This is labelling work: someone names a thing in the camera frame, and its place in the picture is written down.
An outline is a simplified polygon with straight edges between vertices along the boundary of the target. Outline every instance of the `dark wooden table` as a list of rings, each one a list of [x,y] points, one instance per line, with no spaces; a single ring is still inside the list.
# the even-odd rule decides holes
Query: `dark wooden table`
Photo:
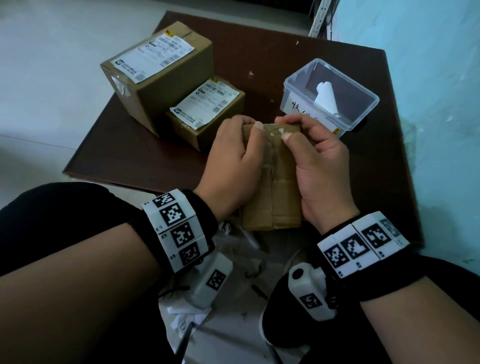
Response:
[[[380,97],[350,150],[353,196],[360,210],[381,210],[412,242],[423,242],[395,96],[383,50],[330,42],[167,12],[157,29],[181,21],[212,40],[215,72],[245,91],[246,115],[264,123],[282,115],[284,80],[321,58]],[[152,193],[194,188],[206,154],[181,140],[155,137],[132,119],[114,94],[64,173]]]

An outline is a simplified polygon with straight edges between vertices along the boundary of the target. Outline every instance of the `light blue wall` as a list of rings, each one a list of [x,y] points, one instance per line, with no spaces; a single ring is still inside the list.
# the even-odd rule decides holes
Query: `light blue wall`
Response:
[[[340,0],[332,28],[386,51],[423,253],[480,274],[480,1]]]

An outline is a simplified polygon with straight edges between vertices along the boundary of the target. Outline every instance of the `cardboard box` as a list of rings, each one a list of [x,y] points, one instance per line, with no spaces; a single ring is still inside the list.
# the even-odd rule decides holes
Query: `cardboard box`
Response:
[[[301,225],[301,196],[297,184],[296,163],[283,143],[283,132],[300,131],[299,125],[264,124],[268,136],[260,184],[253,198],[240,210],[246,230],[298,228]],[[246,145],[252,125],[243,126]]]
[[[188,53],[175,36],[194,49]],[[100,66],[128,113],[158,135],[153,121],[214,75],[213,46],[185,24],[175,22]],[[161,70],[149,76],[157,69]]]
[[[237,91],[239,94],[234,97],[234,99],[228,103],[228,105],[226,105],[225,108],[221,110],[208,124],[203,125],[198,129],[194,129],[179,119],[177,114],[171,110],[166,112],[175,132],[185,139],[189,144],[191,144],[195,149],[202,152],[210,149],[213,140],[215,139],[216,131],[220,127],[220,124],[223,122],[223,120],[243,112],[243,105],[245,101],[245,93],[241,90],[238,90],[228,81],[218,76],[210,78],[210,80],[213,80],[215,83],[224,83],[233,90]]]

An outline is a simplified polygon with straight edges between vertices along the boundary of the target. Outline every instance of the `forearm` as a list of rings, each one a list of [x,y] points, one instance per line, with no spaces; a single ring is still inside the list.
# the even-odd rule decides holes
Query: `forearm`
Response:
[[[480,323],[424,277],[361,306],[393,363],[473,363]]]
[[[160,273],[122,224],[0,277],[0,362],[78,361]]]

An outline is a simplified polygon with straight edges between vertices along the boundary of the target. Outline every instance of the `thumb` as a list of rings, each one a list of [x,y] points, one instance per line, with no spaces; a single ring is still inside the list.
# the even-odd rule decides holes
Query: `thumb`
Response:
[[[311,164],[317,157],[317,151],[302,133],[283,133],[282,139],[292,152],[297,165]]]
[[[260,121],[256,121],[250,130],[250,137],[248,139],[247,150],[243,159],[249,163],[262,165],[264,160],[266,136],[264,125]]]

